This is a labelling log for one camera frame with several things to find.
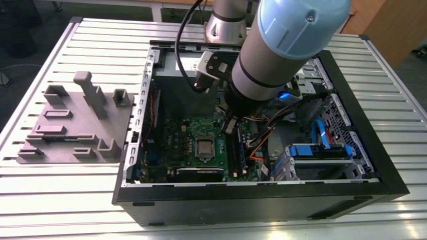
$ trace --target gray carpet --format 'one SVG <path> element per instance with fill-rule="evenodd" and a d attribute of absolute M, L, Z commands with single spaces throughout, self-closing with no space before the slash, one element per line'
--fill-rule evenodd
<path fill-rule="evenodd" d="M 152 12 L 148 7 L 64 3 L 63 11 L 55 12 L 51 2 L 35 1 L 35 3 L 43 18 L 43 24 L 30 30 L 36 42 L 38 53 L 24 59 L 13 59 L 0 50 L 0 69 L 16 64 L 43 65 L 67 27 L 68 21 L 74 16 L 100 19 L 152 21 Z M 184 14 L 186 11 L 183 9 L 162 10 L 164 22 L 180 23 Z M 195 14 L 191 23 L 198 24 L 200 22 L 199 14 L 199 12 Z M 210 15 L 211 12 L 208 11 L 203 13 L 206 20 L 210 18 Z M 20 103 L 32 80 L 39 72 L 39 68 L 35 66 L 15 67 L 4 72 L 12 79 L 13 83 L 8 88 L 0 86 L 0 131 L 3 130 L 15 108 Z M 422 60 L 410 55 L 402 65 L 396 68 L 396 73 L 426 109 L 427 60 Z"/>

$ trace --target orange wire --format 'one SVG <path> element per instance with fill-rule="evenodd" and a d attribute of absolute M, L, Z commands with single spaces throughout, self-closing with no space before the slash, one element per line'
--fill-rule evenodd
<path fill-rule="evenodd" d="M 262 147 L 263 143 L 266 142 L 266 140 L 268 139 L 270 135 L 272 134 L 272 132 L 268 133 L 268 135 L 266 136 L 266 138 L 262 140 L 260 144 L 258 145 L 258 147 L 255 148 L 255 150 L 252 151 L 251 155 L 248 156 L 250 160 L 258 160 L 258 161 L 264 161 L 263 158 L 260 157 L 254 157 L 255 152 L 258 151 L 258 149 Z"/>

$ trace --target aluminum table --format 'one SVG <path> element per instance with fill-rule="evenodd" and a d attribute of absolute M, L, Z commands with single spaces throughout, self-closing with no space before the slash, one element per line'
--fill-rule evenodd
<path fill-rule="evenodd" d="M 427 114 L 368 40 L 339 34 L 327 46 L 411 194 L 334 220 L 142 228 L 111 204 L 118 164 L 28 164 L 18 151 L 42 113 L 48 85 L 82 91 L 91 71 L 104 93 L 138 93 L 150 40 L 175 40 L 175 23 L 74 18 L 0 134 L 0 237 L 100 239 L 427 238 Z M 188 25 L 183 41 L 204 41 Z"/>

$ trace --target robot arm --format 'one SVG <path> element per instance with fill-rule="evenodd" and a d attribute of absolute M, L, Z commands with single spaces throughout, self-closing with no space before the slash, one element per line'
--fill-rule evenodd
<path fill-rule="evenodd" d="M 219 6 L 226 8 L 226 1 L 216 1 L 214 12 L 222 13 Z M 331 41 L 334 33 L 348 17 L 350 7 L 351 0 L 260 1 L 224 93 L 228 105 L 223 127 L 226 133 L 231 133 L 239 119 L 255 115 L 271 99 L 280 97 L 278 94 L 284 84 Z M 220 20 L 218 15 L 214 13 L 212 16 L 216 25 Z M 227 32 L 231 28 L 222 30 L 215 32 L 216 43 L 226 39 L 227 34 L 231 36 Z M 211 39 L 210 28 L 207 31 L 207 39 Z"/>

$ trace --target black cable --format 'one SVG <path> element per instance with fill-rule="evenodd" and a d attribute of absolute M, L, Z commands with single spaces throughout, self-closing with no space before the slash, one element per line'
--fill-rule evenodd
<path fill-rule="evenodd" d="M 274 127 L 278 124 L 278 121 L 282 120 L 287 115 L 295 112 L 295 110 L 308 101 L 315 99 L 326 98 L 334 91 L 326 91 L 315 95 L 306 96 L 300 101 L 295 102 L 292 105 L 283 107 L 270 118 L 262 134 L 250 141 L 250 144 L 256 143 L 259 140 L 264 139 L 264 137 L 270 134 Z"/>
<path fill-rule="evenodd" d="M 182 76 L 184 77 L 184 79 L 187 80 L 187 83 L 191 87 L 191 89 L 196 92 L 196 93 L 203 93 L 207 89 L 200 89 L 195 86 L 195 84 L 192 83 L 192 80 L 190 79 L 187 72 L 184 70 L 184 66 L 183 66 L 183 62 L 182 62 L 182 58 L 180 58 L 180 40 L 182 40 L 182 35 L 183 35 L 183 31 L 184 31 L 184 27 L 186 24 L 190 20 L 190 17 L 195 11 L 195 9 L 198 8 L 198 6 L 200 5 L 200 3 L 203 2 L 203 0 L 196 0 L 196 2 L 194 3 L 192 7 L 190 8 L 184 19 L 180 23 L 180 27 L 179 27 L 179 31 L 178 31 L 178 35 L 176 35 L 176 40 L 175 40 L 175 57 L 176 57 L 176 64 L 178 64 L 178 68 L 179 71 L 182 73 Z"/>

